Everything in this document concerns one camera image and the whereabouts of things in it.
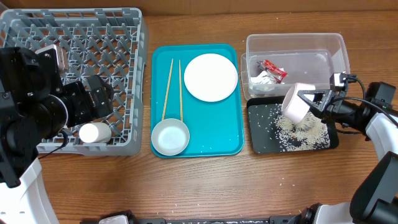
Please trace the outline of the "white rice bowl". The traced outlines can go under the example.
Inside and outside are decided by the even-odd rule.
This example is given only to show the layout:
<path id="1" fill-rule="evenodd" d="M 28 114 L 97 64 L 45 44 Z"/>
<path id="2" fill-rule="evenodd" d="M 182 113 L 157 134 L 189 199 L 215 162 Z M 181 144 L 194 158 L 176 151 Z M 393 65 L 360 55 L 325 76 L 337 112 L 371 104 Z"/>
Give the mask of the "white rice bowl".
<path id="1" fill-rule="evenodd" d="M 310 106 L 298 96 L 300 90 L 315 90 L 315 85 L 295 83 L 285 95 L 281 111 L 294 124 L 299 124 L 310 110 Z"/>

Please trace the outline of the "white cup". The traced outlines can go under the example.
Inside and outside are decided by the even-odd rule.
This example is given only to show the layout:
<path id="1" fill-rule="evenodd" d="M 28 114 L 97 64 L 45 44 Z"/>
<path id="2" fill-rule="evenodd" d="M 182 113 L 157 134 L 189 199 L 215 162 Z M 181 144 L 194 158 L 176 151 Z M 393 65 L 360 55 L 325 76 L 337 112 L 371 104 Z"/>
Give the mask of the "white cup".
<path id="1" fill-rule="evenodd" d="M 107 143 L 112 132 L 107 124 L 87 123 L 80 128 L 78 135 L 84 143 Z"/>

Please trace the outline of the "red snack wrapper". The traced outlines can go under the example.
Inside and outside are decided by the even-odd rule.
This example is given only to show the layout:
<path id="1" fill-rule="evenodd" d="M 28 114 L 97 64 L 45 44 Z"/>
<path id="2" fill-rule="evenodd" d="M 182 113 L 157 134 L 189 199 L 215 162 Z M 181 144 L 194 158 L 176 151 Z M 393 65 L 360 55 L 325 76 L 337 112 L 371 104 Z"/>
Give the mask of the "red snack wrapper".
<path id="1" fill-rule="evenodd" d="M 269 60 L 258 60 L 259 68 L 265 72 L 265 76 L 269 79 L 270 84 L 282 83 L 282 80 L 287 76 L 287 72 L 283 68 L 279 68 Z"/>

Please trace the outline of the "white napkin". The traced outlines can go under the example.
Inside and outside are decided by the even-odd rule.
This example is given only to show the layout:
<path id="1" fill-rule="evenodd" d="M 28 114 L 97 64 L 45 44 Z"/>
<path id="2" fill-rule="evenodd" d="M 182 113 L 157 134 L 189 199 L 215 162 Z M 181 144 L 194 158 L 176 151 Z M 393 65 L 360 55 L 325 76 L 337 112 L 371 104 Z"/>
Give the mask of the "white napkin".
<path id="1" fill-rule="evenodd" d="M 251 77 L 250 81 L 252 84 L 280 84 L 283 78 L 287 75 L 284 70 L 281 70 L 282 73 L 272 72 L 270 70 L 263 70 L 258 76 Z"/>

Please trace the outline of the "wooden chopstick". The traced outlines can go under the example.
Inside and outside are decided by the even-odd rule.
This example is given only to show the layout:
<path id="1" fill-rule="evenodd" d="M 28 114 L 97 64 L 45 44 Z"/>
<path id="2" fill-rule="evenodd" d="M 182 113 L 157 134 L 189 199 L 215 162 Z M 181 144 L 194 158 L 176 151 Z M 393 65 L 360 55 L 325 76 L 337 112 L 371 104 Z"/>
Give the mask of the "wooden chopstick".
<path id="1" fill-rule="evenodd" d="M 183 95 L 182 95 L 182 66 L 181 60 L 178 60 L 178 77 L 179 77 L 179 101 L 180 101 L 180 121 L 183 122 Z"/>
<path id="2" fill-rule="evenodd" d="M 166 110 L 167 110 L 167 102 L 168 102 L 168 97 L 169 97 L 169 90 L 170 90 L 170 82 L 171 82 L 171 78 L 172 78 L 173 65 L 174 65 L 174 59 L 172 58 L 171 59 L 171 63 L 170 63 L 169 76 L 168 76 L 168 80 L 167 80 L 167 88 L 166 88 L 166 92 L 165 92 L 164 107 L 163 107 L 163 111 L 162 111 L 162 121 L 165 119 L 165 113 L 166 113 Z"/>

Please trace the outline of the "grey shallow bowl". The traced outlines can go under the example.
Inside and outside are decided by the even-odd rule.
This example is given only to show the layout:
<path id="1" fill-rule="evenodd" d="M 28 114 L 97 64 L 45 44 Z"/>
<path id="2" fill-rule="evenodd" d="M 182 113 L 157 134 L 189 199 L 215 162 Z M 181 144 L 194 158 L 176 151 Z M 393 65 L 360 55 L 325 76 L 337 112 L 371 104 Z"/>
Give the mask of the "grey shallow bowl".
<path id="1" fill-rule="evenodd" d="M 185 150 L 190 140 L 187 125 L 179 119 L 163 119 L 151 134 L 154 149 L 163 156 L 176 156 Z"/>

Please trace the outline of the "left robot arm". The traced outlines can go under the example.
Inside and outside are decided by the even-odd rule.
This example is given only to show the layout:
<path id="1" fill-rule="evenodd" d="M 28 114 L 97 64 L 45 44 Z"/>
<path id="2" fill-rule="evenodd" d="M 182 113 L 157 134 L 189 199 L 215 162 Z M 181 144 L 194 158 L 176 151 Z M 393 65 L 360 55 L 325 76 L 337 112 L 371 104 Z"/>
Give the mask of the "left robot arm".
<path id="1" fill-rule="evenodd" d="M 64 85 L 66 51 L 1 49 L 1 223 L 58 223 L 47 196 L 37 146 L 65 128 L 113 111 L 114 91 L 100 76 Z"/>

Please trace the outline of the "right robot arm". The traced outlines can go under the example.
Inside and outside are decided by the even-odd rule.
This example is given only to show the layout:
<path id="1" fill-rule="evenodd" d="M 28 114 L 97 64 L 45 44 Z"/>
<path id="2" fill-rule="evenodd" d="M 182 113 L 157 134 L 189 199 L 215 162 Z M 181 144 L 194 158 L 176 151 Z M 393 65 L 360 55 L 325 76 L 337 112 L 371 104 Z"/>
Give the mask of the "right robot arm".
<path id="1" fill-rule="evenodd" d="M 295 123 L 309 111 L 322 121 L 355 129 L 372 144 L 375 167 L 350 202 L 316 203 L 289 223 L 397 223 L 397 111 L 391 105 L 396 88 L 372 82 L 362 98 L 347 91 L 344 83 L 326 90 L 296 83 L 284 98 L 282 112 Z"/>

